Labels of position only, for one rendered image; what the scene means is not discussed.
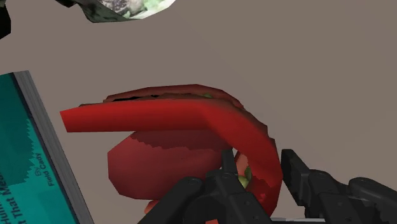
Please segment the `dark patterned bowl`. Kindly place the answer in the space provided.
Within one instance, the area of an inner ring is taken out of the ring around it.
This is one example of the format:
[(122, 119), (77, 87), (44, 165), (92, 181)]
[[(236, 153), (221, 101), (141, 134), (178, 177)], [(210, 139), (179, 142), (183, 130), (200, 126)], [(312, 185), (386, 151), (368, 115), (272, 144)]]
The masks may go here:
[(170, 7), (176, 0), (56, 0), (65, 7), (78, 5), (93, 23), (142, 20)]

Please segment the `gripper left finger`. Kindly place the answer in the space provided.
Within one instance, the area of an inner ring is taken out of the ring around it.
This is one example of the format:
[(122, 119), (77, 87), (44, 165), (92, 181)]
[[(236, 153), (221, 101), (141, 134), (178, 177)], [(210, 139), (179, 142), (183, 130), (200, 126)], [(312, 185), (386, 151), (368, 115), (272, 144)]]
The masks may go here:
[(221, 158), (221, 169), (208, 172), (205, 180), (180, 179), (138, 224), (273, 224), (238, 180), (233, 151), (222, 151)]

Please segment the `teal book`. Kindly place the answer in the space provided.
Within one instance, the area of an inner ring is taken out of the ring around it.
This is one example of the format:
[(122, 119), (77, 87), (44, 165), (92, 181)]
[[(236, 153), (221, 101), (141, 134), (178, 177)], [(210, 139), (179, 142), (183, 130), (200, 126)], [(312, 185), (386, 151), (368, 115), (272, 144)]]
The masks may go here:
[(0, 75), (0, 224), (94, 224), (28, 71)]

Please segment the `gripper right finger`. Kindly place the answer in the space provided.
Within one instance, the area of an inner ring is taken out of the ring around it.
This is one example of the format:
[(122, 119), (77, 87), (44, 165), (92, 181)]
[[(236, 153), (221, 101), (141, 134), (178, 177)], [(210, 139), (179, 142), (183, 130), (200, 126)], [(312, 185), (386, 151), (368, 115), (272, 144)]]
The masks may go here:
[(281, 152), (283, 180), (305, 217), (318, 224), (397, 224), (397, 191), (373, 179), (348, 184), (329, 173), (309, 169), (291, 149)]

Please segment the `red bowl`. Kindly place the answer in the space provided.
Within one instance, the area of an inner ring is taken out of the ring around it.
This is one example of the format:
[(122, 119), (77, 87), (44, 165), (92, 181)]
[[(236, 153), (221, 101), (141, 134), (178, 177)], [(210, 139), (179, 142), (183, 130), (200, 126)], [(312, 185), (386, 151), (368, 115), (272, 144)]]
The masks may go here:
[(60, 115), (68, 132), (129, 133), (108, 152), (108, 176), (120, 195), (148, 200), (146, 214), (180, 179), (221, 169), (222, 151), (232, 150), (238, 180), (271, 219), (282, 184), (275, 141), (220, 89), (147, 87)]

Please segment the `black object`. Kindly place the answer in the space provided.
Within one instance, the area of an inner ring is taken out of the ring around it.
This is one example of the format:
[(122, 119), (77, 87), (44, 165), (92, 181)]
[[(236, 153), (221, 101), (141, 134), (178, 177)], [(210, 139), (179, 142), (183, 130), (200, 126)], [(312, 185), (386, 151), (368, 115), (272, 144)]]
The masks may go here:
[(5, 5), (0, 6), (0, 39), (11, 33), (11, 19)]

